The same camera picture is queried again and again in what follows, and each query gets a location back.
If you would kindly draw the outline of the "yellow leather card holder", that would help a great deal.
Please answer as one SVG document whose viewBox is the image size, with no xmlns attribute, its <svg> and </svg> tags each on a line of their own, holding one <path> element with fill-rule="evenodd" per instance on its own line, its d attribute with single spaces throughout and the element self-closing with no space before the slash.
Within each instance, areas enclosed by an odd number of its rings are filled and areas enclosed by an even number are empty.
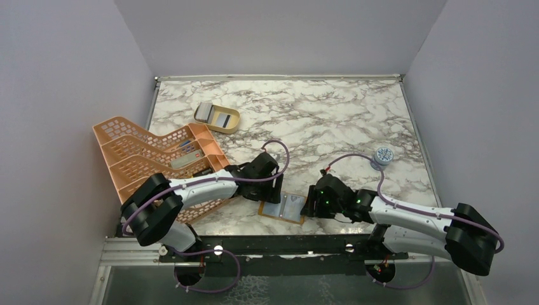
<svg viewBox="0 0 539 305">
<path fill-rule="evenodd" d="M 262 201 L 258 209 L 258 215 L 293 224 L 303 224 L 304 216 L 301 215 L 301 210 L 305 203 L 305 196 L 281 193 L 279 203 Z"/>
</svg>

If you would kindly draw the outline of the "grey deli box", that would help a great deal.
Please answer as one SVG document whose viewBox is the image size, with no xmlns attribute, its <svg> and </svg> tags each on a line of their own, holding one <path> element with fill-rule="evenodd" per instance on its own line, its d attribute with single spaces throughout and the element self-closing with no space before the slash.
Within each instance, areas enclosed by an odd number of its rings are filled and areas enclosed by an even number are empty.
<svg viewBox="0 0 539 305">
<path fill-rule="evenodd" d="M 202 157 L 204 157 L 204 153 L 201 150 L 191 151 L 181 157 L 173 159 L 170 162 L 170 167 L 173 169 L 179 169 L 199 160 Z"/>
</svg>

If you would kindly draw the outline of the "blue white small jar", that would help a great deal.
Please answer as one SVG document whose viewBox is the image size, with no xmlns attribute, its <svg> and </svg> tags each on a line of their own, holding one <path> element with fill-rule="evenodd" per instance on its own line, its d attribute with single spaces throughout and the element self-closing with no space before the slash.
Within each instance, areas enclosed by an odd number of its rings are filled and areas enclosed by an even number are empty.
<svg viewBox="0 0 539 305">
<path fill-rule="evenodd" d="M 370 162 L 371 166 L 375 170 L 384 170 L 394 158 L 393 151 L 388 147 L 379 147 L 372 155 Z"/>
</svg>

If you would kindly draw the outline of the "grey VIP card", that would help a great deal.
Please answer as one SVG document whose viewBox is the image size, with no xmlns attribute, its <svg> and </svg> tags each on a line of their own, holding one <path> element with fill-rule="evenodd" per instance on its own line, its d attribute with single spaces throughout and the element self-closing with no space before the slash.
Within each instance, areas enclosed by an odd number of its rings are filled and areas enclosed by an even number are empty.
<svg viewBox="0 0 539 305">
<path fill-rule="evenodd" d="M 294 194 L 284 196 L 279 216 L 282 219 L 292 222 L 301 221 L 301 210 L 304 206 L 305 198 Z"/>
</svg>

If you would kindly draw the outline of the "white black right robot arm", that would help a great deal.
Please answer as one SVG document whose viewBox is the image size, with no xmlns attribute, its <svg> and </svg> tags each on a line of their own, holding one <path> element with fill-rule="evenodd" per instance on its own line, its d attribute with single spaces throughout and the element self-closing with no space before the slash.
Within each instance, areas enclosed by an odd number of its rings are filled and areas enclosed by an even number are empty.
<svg viewBox="0 0 539 305">
<path fill-rule="evenodd" d="M 497 232 L 470 205 L 423 207 L 386 198 L 369 189 L 353 190 L 327 174 L 310 186 L 301 215 L 333 219 L 338 214 L 352 222 L 374 226 L 367 241 L 359 247 L 374 258 L 425 254 L 447 259 L 478 276 L 490 273 Z"/>
</svg>

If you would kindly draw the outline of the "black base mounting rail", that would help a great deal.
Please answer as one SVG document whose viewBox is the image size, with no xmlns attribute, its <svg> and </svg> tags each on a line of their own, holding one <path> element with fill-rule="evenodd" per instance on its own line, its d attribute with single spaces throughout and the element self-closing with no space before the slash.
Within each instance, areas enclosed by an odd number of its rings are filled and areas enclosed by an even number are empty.
<svg viewBox="0 0 539 305">
<path fill-rule="evenodd" d="M 405 260 L 383 250 L 368 234 L 202 236 L 194 250 L 168 249 L 160 263 L 208 277 L 366 274 L 366 262 Z"/>
</svg>

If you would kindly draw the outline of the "aluminium table frame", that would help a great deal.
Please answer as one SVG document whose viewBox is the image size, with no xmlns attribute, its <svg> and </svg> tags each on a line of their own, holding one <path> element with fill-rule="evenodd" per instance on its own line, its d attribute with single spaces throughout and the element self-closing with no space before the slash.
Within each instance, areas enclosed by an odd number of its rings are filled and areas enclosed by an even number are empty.
<svg viewBox="0 0 539 305">
<path fill-rule="evenodd" d="M 346 275 L 389 292 L 412 255 L 489 274 L 498 234 L 436 202 L 399 80 L 165 81 L 149 129 L 93 131 L 123 232 L 180 300 L 251 276 Z"/>
</svg>

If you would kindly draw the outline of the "stack of grey cards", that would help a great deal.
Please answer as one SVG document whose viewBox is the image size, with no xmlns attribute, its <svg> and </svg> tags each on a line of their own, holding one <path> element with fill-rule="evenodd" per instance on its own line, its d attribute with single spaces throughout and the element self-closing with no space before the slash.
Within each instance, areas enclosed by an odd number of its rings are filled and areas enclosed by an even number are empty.
<svg viewBox="0 0 539 305">
<path fill-rule="evenodd" d="M 202 123 L 210 123 L 214 115 L 214 105 L 211 102 L 201 102 L 196 108 L 194 119 Z"/>
</svg>

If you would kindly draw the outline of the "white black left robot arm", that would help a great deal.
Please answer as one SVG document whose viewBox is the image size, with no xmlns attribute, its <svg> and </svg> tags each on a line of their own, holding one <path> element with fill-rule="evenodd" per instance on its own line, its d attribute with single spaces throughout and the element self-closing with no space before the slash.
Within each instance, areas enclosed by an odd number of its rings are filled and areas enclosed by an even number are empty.
<svg viewBox="0 0 539 305">
<path fill-rule="evenodd" d="M 237 196 L 279 203 L 283 173 L 276 160 L 262 152 L 251 162 L 193 178 L 167 179 L 162 173 L 153 174 L 122 204 L 122 232 L 132 233 L 143 247 L 161 243 L 191 261 L 199 255 L 200 244 L 189 224 L 176 221 L 183 210 Z"/>
</svg>

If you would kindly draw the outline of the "pink plastic desk organizer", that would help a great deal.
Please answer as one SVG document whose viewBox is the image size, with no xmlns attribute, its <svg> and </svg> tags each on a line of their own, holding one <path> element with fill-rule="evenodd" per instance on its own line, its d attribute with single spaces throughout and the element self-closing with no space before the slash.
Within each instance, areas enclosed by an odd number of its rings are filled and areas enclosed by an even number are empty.
<svg viewBox="0 0 539 305">
<path fill-rule="evenodd" d="M 222 170 L 230 164 L 211 131 L 199 123 L 189 123 L 159 136 L 116 116 L 93 126 L 93 132 L 122 203 L 152 174 L 186 179 L 204 170 Z M 195 150 L 201 150 L 204 157 L 179 169 L 170 167 L 173 159 Z"/>
</svg>

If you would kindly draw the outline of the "loose striped card in tray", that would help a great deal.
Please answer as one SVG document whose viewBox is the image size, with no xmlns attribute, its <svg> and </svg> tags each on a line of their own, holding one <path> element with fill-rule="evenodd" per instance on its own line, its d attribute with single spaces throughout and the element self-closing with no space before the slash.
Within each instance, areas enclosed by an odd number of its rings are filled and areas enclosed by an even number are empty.
<svg viewBox="0 0 539 305">
<path fill-rule="evenodd" d="M 229 123 L 231 119 L 231 115 L 230 114 L 226 114 L 226 113 L 219 113 L 218 116 L 217 116 L 217 119 L 214 123 L 215 126 L 218 126 L 220 128 L 225 128 L 227 129 L 227 125 Z"/>
</svg>

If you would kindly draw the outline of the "beige oval plastic tray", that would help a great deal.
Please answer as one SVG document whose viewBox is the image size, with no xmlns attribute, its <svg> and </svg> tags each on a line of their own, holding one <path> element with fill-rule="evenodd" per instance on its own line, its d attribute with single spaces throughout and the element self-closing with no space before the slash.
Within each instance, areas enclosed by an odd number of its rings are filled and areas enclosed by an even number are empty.
<svg viewBox="0 0 539 305">
<path fill-rule="evenodd" d="M 210 130 L 232 134 L 240 125 L 240 113 L 236 109 L 201 102 L 195 109 L 193 118 L 198 123 L 206 124 Z"/>
</svg>

